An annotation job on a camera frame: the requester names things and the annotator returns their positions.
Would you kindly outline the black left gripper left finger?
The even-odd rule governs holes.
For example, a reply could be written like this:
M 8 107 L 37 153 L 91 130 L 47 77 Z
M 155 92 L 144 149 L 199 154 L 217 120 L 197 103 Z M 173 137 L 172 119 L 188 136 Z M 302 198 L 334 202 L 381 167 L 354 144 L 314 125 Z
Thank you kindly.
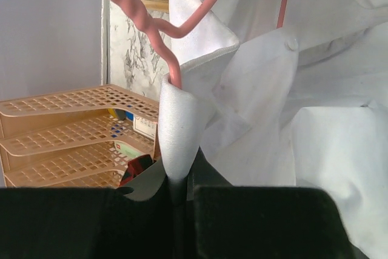
M 178 258 L 162 162 L 113 188 L 1 189 L 2 258 Z

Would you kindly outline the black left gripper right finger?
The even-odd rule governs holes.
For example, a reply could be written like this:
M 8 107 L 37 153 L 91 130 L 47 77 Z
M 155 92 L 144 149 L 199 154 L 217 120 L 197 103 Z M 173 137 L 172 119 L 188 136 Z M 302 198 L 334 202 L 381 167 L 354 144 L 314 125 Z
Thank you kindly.
M 186 258 L 353 258 L 330 195 L 231 185 L 202 151 L 187 182 Z

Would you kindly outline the white shirt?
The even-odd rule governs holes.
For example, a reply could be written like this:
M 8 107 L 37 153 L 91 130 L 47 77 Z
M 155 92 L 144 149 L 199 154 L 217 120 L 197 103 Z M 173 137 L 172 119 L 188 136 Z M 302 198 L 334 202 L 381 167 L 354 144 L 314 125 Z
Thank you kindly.
M 351 243 L 387 257 L 387 0 L 218 0 L 172 50 L 170 181 L 202 150 L 236 186 L 324 189 Z

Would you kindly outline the pink wire hanger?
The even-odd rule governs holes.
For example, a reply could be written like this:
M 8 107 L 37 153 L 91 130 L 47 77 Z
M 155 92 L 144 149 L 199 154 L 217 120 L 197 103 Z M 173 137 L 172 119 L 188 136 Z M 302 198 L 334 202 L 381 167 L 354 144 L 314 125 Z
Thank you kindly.
M 141 0 L 110 0 L 145 33 L 167 63 L 163 83 L 181 87 L 193 67 L 214 65 L 231 57 L 242 39 L 278 29 L 287 0 L 170 0 L 170 20 L 153 17 Z

